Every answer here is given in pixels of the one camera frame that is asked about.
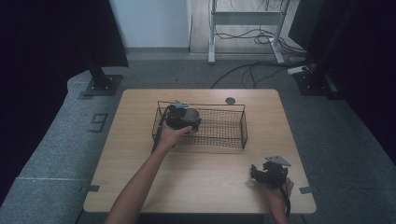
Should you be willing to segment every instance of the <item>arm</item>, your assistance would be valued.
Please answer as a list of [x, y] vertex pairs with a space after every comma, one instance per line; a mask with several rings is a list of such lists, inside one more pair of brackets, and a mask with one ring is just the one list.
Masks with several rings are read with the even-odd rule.
[[[291, 195], [291, 190], [294, 186], [294, 183], [286, 177], [286, 183], [282, 186], [283, 189]], [[283, 198], [282, 193], [279, 189], [273, 189], [267, 185], [260, 184], [262, 188], [262, 192], [268, 202], [268, 206], [270, 207], [271, 213], [274, 217], [276, 224], [287, 224], [289, 223], [289, 219], [286, 217], [286, 203]]]
[[191, 131], [191, 129], [192, 127], [186, 127], [180, 130], [173, 130], [166, 124], [163, 125], [160, 141], [156, 149], [124, 187], [108, 214], [106, 224], [136, 223], [163, 158], [170, 151], [170, 148], [175, 145], [177, 139], [183, 133]]

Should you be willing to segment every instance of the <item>person's left hand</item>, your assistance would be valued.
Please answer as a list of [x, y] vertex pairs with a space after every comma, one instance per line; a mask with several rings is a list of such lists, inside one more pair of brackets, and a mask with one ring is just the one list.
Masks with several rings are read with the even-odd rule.
[[168, 152], [172, 146], [174, 146], [178, 140], [178, 138], [184, 134], [184, 133], [189, 133], [192, 130], [191, 126], [175, 130], [171, 127], [169, 127], [166, 122], [163, 123], [162, 130], [161, 130], [161, 136], [160, 140], [158, 143], [158, 146], [156, 148], [159, 150], [165, 150]]

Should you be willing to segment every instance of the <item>person's right hand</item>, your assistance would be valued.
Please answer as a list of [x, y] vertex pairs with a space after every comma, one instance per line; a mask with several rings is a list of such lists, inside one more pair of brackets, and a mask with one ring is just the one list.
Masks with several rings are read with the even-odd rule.
[[[291, 190], [293, 189], [294, 183], [286, 177], [286, 182], [283, 184], [282, 188], [288, 195], [291, 195]], [[282, 193], [279, 189], [274, 189], [268, 185], [260, 184], [262, 192], [268, 202], [268, 206], [271, 209], [271, 213], [274, 216], [277, 224], [280, 223], [289, 223], [288, 218], [286, 217], [286, 202]]]
[[161, 129], [161, 136], [157, 148], [159, 150], [165, 150], [168, 152], [172, 146], [174, 146], [178, 138], [184, 133], [189, 133], [192, 130], [191, 126], [175, 130], [169, 127], [166, 122], [163, 123]]

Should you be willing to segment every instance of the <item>power strip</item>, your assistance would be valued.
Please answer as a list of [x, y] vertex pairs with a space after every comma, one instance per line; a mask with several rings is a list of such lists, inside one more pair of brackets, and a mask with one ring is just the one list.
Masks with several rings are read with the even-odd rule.
[[297, 74], [297, 73], [302, 73], [302, 72], [307, 72], [307, 71], [309, 71], [307, 66], [300, 66], [300, 67], [295, 67], [295, 68], [288, 69], [288, 74], [289, 75], [294, 75], [294, 74]]

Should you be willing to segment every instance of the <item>forearm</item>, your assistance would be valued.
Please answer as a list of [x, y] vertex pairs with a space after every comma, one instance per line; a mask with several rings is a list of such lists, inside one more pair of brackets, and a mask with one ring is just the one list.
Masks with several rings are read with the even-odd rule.
[[136, 223], [167, 151], [156, 149], [120, 193], [106, 223]]
[[276, 222], [276, 224], [288, 224], [289, 223], [289, 219], [288, 217], [286, 217], [286, 207], [285, 209], [273, 209], [271, 208], [271, 213], [274, 217], [274, 220]]

